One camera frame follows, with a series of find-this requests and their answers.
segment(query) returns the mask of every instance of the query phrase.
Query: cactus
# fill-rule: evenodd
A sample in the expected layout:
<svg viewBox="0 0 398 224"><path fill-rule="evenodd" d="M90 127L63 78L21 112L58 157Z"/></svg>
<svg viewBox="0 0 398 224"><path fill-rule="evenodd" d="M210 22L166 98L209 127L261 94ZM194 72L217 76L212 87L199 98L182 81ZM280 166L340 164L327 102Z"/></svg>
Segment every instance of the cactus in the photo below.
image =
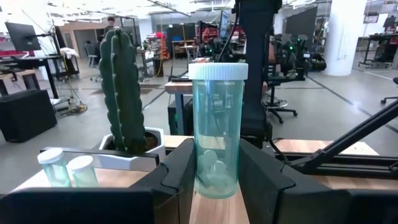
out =
<svg viewBox="0 0 398 224"><path fill-rule="evenodd" d="M106 33L104 42L101 43L101 60L99 61L99 71L102 76L102 90L105 94L105 104L108 108L108 119L111 123L111 133L114 137L113 144L117 150L125 151L126 148L123 144L122 135L120 132L120 123L118 118L118 105L114 97L114 86L113 86L113 74L112 74L112 61L111 61L111 49L112 49L112 37L114 31L111 30Z"/></svg>
<svg viewBox="0 0 398 224"><path fill-rule="evenodd" d="M103 90L109 110L108 118L112 125L111 131L115 136L114 143L118 144L116 146L119 150L123 149L131 154L143 153L147 150L144 115L138 84L136 53L129 36L120 29L109 31L105 42L101 44L101 57L101 74L107 76L107 78L103 76Z"/></svg>
<svg viewBox="0 0 398 224"><path fill-rule="evenodd" d="M131 154L143 153L146 140L136 53L129 36L120 29L112 38L112 72L124 147Z"/></svg>

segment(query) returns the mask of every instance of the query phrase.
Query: window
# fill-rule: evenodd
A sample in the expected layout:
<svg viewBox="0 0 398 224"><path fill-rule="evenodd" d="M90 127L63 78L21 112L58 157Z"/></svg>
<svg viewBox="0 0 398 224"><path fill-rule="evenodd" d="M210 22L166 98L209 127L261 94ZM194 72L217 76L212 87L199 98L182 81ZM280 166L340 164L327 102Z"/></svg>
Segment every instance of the window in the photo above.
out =
<svg viewBox="0 0 398 224"><path fill-rule="evenodd" d="M367 15L367 16L365 16L363 23L365 23L365 24L377 23L378 19L379 19L379 15Z"/></svg>

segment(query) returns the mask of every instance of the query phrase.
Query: white bottle cap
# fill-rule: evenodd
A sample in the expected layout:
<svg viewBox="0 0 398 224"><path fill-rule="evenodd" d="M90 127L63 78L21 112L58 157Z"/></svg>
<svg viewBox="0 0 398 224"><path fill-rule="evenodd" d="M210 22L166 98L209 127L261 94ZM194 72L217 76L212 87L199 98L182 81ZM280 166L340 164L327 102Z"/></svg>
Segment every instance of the white bottle cap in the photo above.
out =
<svg viewBox="0 0 398 224"><path fill-rule="evenodd" d="M91 163L93 163L92 156L79 156L68 163L68 168L72 174L76 174L87 168L91 168Z"/></svg>
<svg viewBox="0 0 398 224"><path fill-rule="evenodd" d="M51 164L57 162L63 157L63 151L61 148L52 148L40 153L37 156L39 164Z"/></svg>
<svg viewBox="0 0 398 224"><path fill-rule="evenodd" d="M191 63L188 76L191 80L246 80L248 69L246 63Z"/></svg>

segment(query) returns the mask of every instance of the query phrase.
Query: desk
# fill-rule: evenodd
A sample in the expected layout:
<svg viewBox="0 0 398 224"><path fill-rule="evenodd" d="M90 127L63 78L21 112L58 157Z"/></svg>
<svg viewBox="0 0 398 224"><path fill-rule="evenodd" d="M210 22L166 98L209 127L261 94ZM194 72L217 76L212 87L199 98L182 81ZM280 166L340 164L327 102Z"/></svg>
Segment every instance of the desk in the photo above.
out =
<svg viewBox="0 0 398 224"><path fill-rule="evenodd" d="M187 45L187 46L183 46L183 49L185 49L186 53L187 53L187 66L189 65L189 63L191 63L193 60L195 60L198 57L198 53L199 53L199 46L194 46L194 45Z"/></svg>
<svg viewBox="0 0 398 224"><path fill-rule="evenodd" d="M175 109L177 111L178 134L184 135L183 95L192 94L192 82L168 82L164 89L168 94L175 95ZM267 91L267 83L262 84L262 91Z"/></svg>
<svg viewBox="0 0 398 224"><path fill-rule="evenodd" d="M139 70L142 70L144 72L144 77L148 77L148 68L149 67L154 67L153 63L153 58L156 56L159 56L159 49L147 49L147 50L142 50L142 49L137 49L137 54L141 54L141 60L142 60L142 67L138 67ZM146 57L147 52L153 52L154 56L151 58Z"/></svg>
<svg viewBox="0 0 398 224"><path fill-rule="evenodd" d="M165 146L176 147L188 136L166 136ZM283 152L315 152L321 147L329 145L331 141L307 141L307 140L281 140L277 146ZM345 154L370 154L377 155L364 142L357 142L347 150ZM99 184L102 187L128 187L145 176L146 172L127 170L96 169ZM313 176L319 182L333 189L383 189L398 190L398 180L377 180L349 177ZM26 189L29 187L49 187L50 184L44 171L25 181L14 190ZM202 197L194 192L192 198L191 224L248 224L248 215L244 206L240 190L234 196L215 200Z"/></svg>
<svg viewBox="0 0 398 224"><path fill-rule="evenodd" d="M54 77L52 76L49 60L53 60L55 62L55 68L58 69L56 60L62 58L62 56L44 56L44 57L27 57L27 58L20 58L17 60L0 60L0 65L7 65L7 64L17 64L12 65L11 67L18 67L21 69L33 69L39 68L41 66L45 67L45 71L47 72L47 76L49 78L51 91L53 97L58 99L57 88L55 87Z"/></svg>
<svg viewBox="0 0 398 224"><path fill-rule="evenodd" d="M173 40L172 41L172 51L173 51L173 59L175 59L175 54L184 53L184 49L187 50L184 46L195 44L195 40Z"/></svg>
<svg viewBox="0 0 398 224"><path fill-rule="evenodd" d="M358 66L360 65L371 66L372 63L392 63L394 61L394 55L397 51L397 38L398 34L370 35L368 37L368 44L366 46L365 57L363 59L363 62L358 63ZM378 42L387 41L387 43L385 43L384 50L381 50L382 55L379 58L376 58L378 54L378 50L376 49L375 58L368 59L369 48L371 46L372 41L378 41Z"/></svg>

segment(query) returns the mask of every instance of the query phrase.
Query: black case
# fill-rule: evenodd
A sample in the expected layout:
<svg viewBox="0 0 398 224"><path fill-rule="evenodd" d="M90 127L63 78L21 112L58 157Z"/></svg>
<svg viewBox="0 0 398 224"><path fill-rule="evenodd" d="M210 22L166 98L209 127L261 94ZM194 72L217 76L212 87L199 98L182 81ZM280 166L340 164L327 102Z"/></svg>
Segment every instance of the black case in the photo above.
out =
<svg viewBox="0 0 398 224"><path fill-rule="evenodd" d="M7 142L26 142L56 124L45 90L25 90L0 98L0 129Z"/></svg>

